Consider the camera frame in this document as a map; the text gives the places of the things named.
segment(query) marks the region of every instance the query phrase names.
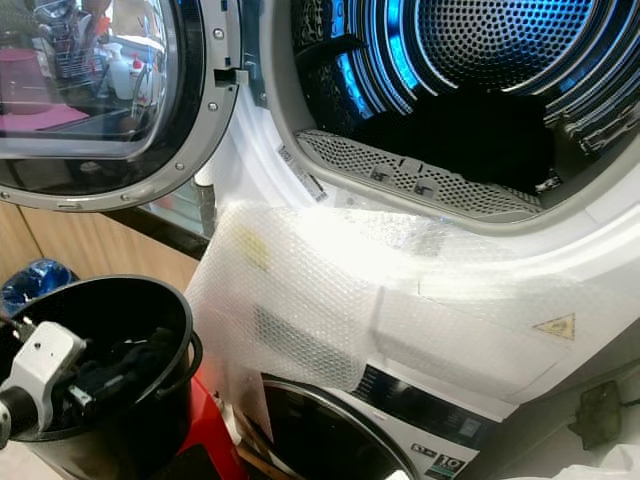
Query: black bucket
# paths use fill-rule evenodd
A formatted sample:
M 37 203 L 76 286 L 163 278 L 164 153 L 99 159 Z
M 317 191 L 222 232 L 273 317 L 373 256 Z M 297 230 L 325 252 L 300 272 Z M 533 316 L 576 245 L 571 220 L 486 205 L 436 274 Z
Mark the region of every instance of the black bucket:
M 15 440 L 71 479 L 145 479 L 175 456 L 189 431 L 190 380 L 202 360 L 191 310 L 177 290 L 144 277 L 97 278 L 34 300 L 16 318 L 22 316 L 36 324 L 60 323 L 92 339 L 91 348 L 110 348 L 126 337 L 151 335 L 158 327 L 171 330 L 180 341 L 169 365 L 125 408 L 90 426 Z M 11 329 L 0 329 L 0 383 L 9 376 L 19 348 Z

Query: dryer door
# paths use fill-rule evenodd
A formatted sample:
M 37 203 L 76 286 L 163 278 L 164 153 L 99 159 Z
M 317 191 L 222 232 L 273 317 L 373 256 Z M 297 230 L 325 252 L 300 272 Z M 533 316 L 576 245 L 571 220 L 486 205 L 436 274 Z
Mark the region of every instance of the dryer door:
M 421 478 L 405 452 L 365 415 L 327 391 L 268 377 L 265 394 L 276 465 L 308 480 Z
M 234 0 L 0 2 L 0 199 L 149 202 L 206 162 L 241 63 Z

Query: red object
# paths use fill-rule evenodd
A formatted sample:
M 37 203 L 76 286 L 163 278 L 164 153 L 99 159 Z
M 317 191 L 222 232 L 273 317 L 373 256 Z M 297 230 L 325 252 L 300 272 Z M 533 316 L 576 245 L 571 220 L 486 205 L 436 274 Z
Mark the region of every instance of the red object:
M 96 35 L 102 36 L 107 33 L 109 31 L 109 25 L 111 25 L 111 19 L 109 17 L 100 18 L 98 25 L 96 25 Z
M 137 53 L 133 54 L 133 68 L 135 68 L 136 70 L 139 70 L 139 69 L 142 68 L 142 62 L 138 58 L 138 54 Z
M 191 429 L 179 453 L 203 445 L 222 480 L 248 480 L 220 410 L 197 378 L 191 380 Z
M 32 115 L 0 115 L 0 131 L 31 132 L 44 130 L 64 125 L 65 123 L 82 120 L 88 116 L 86 113 L 82 113 L 67 105 L 52 105 L 49 111 L 43 113 L 34 113 Z

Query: blue led light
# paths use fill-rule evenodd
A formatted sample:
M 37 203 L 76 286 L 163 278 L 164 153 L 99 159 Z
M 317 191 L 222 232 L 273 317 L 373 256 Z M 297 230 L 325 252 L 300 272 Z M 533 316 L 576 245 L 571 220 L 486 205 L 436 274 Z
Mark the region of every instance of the blue led light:
M 380 51 L 381 41 L 378 38 L 378 29 L 375 28 L 376 12 L 378 11 L 376 7 L 377 0 L 371 0 L 371 2 L 372 4 L 369 8 L 369 18 L 367 19 L 366 28 L 368 33 L 367 40 L 369 45 L 371 45 L 371 53 L 373 53 L 374 56 L 372 62 L 373 72 L 376 76 L 378 87 L 386 93 L 387 100 L 393 104 L 396 110 L 401 112 L 410 112 L 411 107 L 407 102 L 405 102 L 400 93 L 396 90 L 394 84 L 391 82 L 387 69 L 385 68 L 385 64 L 382 60 L 382 52 Z
M 415 88 L 415 86 L 418 85 L 418 79 L 411 71 L 411 67 L 409 67 L 409 62 L 407 61 L 402 40 L 400 40 L 400 35 L 394 35 L 391 37 L 389 43 L 391 45 L 391 57 L 393 59 L 393 63 L 398 70 L 398 74 L 402 78 L 402 81 L 410 89 Z
M 576 81 L 573 78 L 569 77 L 564 79 L 562 82 L 560 82 L 560 85 L 558 86 L 558 88 L 562 93 L 564 93 L 570 88 L 572 88 L 575 84 L 576 84 Z
M 356 78 L 353 75 L 353 68 L 351 68 L 351 61 L 346 53 L 343 53 L 338 57 L 338 65 L 340 66 L 340 70 L 342 70 L 342 75 L 344 76 L 344 81 L 347 85 L 347 92 L 349 92 L 349 96 L 358 107 L 360 115 L 362 118 L 371 117 L 371 110 L 358 88 Z
M 400 27 L 400 0 L 389 0 L 387 7 L 387 28 Z
M 336 38 L 345 34 L 344 28 L 344 0 L 333 0 L 332 2 L 332 17 L 331 17 L 331 37 Z M 349 97 L 353 100 L 358 108 L 358 112 L 363 118 L 369 118 L 371 115 L 371 109 L 367 105 L 367 102 L 358 87 L 356 77 L 353 73 L 353 67 L 351 66 L 351 60 L 349 55 L 343 53 L 337 58 L 338 67 L 342 72 L 345 85 Z
M 331 38 L 344 35 L 344 0 L 333 0 L 331 16 Z
M 356 34 L 356 36 L 360 38 L 370 38 L 367 33 L 367 28 L 365 28 L 358 32 L 357 26 L 359 21 L 359 10 L 355 5 L 352 5 L 350 8 L 347 8 L 345 11 L 346 23 L 347 25 L 352 25 L 353 31 L 352 33 Z M 351 53 L 351 65 L 353 65 L 353 70 L 356 76 L 361 79 L 360 88 L 363 91 L 365 98 L 367 99 L 369 108 L 372 112 L 382 112 L 384 111 L 384 105 L 382 104 L 380 98 L 378 97 L 378 93 L 374 88 L 374 82 L 369 79 L 369 74 L 367 73 L 367 68 L 365 67 L 365 57 L 368 56 L 368 50 L 370 49 L 360 49 Z

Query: washing machine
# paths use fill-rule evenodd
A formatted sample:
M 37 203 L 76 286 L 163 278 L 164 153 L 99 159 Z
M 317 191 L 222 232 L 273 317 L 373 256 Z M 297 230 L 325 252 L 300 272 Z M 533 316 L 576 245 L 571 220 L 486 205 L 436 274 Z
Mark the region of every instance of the washing machine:
M 454 478 L 504 416 L 407 373 L 371 361 L 351 392 L 265 376 L 271 437 L 239 414 L 245 438 L 294 478 Z
M 332 398 L 398 444 L 396 464 L 452 478 L 476 434 L 640 316 L 639 23 L 637 0 L 1 0 L 0 199 L 108 211 L 195 175 L 221 211 L 250 200 L 428 217 L 514 252 L 504 272 L 568 279 L 548 302 L 510 298 L 478 321 L 492 292 L 467 281 L 480 310 L 461 310 L 427 275 L 445 244 L 384 292 L 372 390 Z M 555 161 L 533 191 L 355 140 L 376 115 L 469 82 L 544 103 Z M 427 301 L 434 290 L 447 301 Z M 385 322 L 398 312 L 412 329 Z M 398 409 L 409 397 L 451 416 Z

